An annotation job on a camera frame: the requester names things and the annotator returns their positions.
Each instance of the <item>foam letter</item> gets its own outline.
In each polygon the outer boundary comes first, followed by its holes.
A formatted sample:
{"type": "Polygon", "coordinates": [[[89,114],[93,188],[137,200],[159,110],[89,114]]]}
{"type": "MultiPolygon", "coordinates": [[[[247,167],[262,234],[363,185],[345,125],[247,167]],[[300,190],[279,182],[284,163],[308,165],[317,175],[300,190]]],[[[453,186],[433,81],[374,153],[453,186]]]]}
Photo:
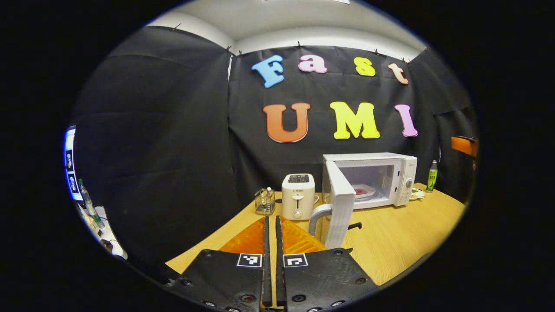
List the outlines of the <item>foam letter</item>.
{"type": "Polygon", "coordinates": [[[399,80],[400,83],[408,84],[407,78],[403,77],[403,75],[401,74],[403,72],[402,68],[399,68],[395,63],[391,63],[387,67],[389,67],[393,71],[395,78],[397,78],[397,80],[399,80]]]}
{"type": "Polygon", "coordinates": [[[362,76],[374,76],[376,74],[376,70],[372,67],[372,62],[369,59],[364,57],[355,57],[353,60],[356,65],[356,72],[358,72],[362,76]]]}
{"type": "Polygon", "coordinates": [[[251,69],[258,71],[262,78],[264,78],[264,86],[266,88],[270,88],[272,85],[282,82],[283,79],[285,79],[283,75],[276,74],[276,72],[283,72],[283,66],[279,63],[281,61],[283,61],[283,57],[276,54],[263,60],[262,62],[254,64],[251,69]]]}
{"type": "Polygon", "coordinates": [[[302,140],[309,130],[309,121],[306,111],[310,108],[308,103],[295,103],[291,108],[297,115],[297,128],[293,131],[283,129],[283,111],[285,105],[272,104],[264,107],[266,113],[266,131],[268,136],[279,143],[290,143],[302,140]]]}
{"type": "Polygon", "coordinates": [[[345,102],[332,102],[330,107],[335,110],[337,120],[337,131],[334,133],[334,138],[349,139],[351,134],[347,131],[347,126],[351,129],[352,135],[358,138],[363,125],[363,138],[376,139],[380,137],[374,121],[374,105],[371,103],[360,103],[356,115],[345,102]]]}
{"type": "Polygon", "coordinates": [[[318,74],[327,72],[327,68],[324,66],[324,59],[319,56],[301,56],[301,61],[304,62],[299,63],[299,69],[303,72],[316,72],[318,74]]]}
{"type": "Polygon", "coordinates": [[[411,107],[404,104],[395,105],[395,109],[401,114],[401,120],[403,121],[403,135],[406,137],[415,137],[418,135],[418,131],[412,124],[412,118],[409,113],[411,107]]]}

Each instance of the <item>black handle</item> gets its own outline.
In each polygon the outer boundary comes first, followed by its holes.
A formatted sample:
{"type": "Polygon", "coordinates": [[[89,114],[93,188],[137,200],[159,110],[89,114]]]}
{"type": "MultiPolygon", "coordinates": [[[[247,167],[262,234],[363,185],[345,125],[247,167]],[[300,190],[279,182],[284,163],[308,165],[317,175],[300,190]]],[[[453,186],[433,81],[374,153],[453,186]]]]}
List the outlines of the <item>black handle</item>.
{"type": "Polygon", "coordinates": [[[355,223],[355,224],[351,224],[351,225],[349,225],[349,227],[347,228],[347,230],[350,230],[350,229],[352,229],[352,228],[359,228],[359,229],[362,229],[362,223],[357,222],[357,223],[355,223]]]}

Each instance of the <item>plate inside microwave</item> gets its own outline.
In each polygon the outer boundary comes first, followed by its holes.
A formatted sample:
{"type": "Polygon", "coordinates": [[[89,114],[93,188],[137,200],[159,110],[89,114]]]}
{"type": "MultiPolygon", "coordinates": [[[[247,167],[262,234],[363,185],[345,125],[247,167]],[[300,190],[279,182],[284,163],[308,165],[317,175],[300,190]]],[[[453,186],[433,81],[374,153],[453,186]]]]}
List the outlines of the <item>plate inside microwave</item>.
{"type": "Polygon", "coordinates": [[[355,201],[361,202],[363,200],[369,200],[376,194],[376,190],[366,184],[354,184],[351,185],[355,189],[355,201]]]}

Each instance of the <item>white ceiling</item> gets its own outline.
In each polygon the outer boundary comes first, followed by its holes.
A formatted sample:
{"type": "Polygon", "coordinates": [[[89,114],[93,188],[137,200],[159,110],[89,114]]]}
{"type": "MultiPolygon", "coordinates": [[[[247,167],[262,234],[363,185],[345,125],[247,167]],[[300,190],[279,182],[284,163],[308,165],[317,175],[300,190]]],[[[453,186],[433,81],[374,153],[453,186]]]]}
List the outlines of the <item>white ceiling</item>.
{"type": "Polygon", "coordinates": [[[235,41],[299,27],[335,27],[391,38],[418,51],[424,43],[365,4],[331,0],[196,0],[174,11],[199,18],[235,41]]]}

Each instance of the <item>wooden table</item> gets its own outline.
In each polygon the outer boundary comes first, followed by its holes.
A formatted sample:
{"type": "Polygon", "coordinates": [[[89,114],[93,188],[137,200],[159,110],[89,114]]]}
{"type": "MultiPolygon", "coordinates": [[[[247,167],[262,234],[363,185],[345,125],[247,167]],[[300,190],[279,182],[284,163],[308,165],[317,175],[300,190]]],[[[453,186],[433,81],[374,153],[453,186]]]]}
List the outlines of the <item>wooden table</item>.
{"type": "MultiPolygon", "coordinates": [[[[425,185],[416,183],[415,188],[424,190],[425,185]]],[[[423,199],[409,202],[405,206],[393,205],[354,210],[351,224],[361,222],[362,229],[351,229],[342,247],[353,248],[351,256],[372,278],[374,283],[382,285],[407,269],[420,257],[435,251],[447,238],[464,211],[464,205],[446,194],[434,190],[426,193],[423,199]]],[[[276,254],[275,216],[281,214],[281,204],[276,204],[270,216],[270,254],[276,254]]],[[[255,213],[254,201],[233,217],[229,222],[205,238],[196,246],[166,262],[166,265],[178,273],[187,266],[203,249],[218,250],[231,238],[254,221],[263,217],[255,213]]],[[[296,221],[295,224],[308,230],[308,221],[296,221]]],[[[321,238],[327,232],[329,221],[320,219],[315,237],[321,238]]],[[[271,256],[271,276],[273,298],[275,300],[276,259],[271,256]]]]}

